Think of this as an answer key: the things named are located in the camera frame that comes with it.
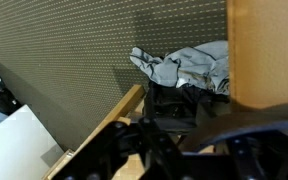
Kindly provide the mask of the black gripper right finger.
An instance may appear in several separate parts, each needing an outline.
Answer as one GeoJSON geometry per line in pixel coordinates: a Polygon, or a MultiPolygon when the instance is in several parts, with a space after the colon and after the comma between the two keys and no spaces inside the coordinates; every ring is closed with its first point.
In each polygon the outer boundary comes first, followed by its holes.
{"type": "Polygon", "coordinates": [[[288,136],[278,131],[226,138],[213,153],[183,155],[194,180],[288,180],[288,136]]]}

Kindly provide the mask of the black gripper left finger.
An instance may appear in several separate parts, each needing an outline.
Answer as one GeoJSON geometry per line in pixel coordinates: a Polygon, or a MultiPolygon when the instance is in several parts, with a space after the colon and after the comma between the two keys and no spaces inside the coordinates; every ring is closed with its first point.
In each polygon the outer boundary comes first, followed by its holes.
{"type": "Polygon", "coordinates": [[[169,135],[146,118],[130,125],[110,122],[52,180],[111,180],[134,154],[145,169],[140,180],[193,180],[169,135]]]}

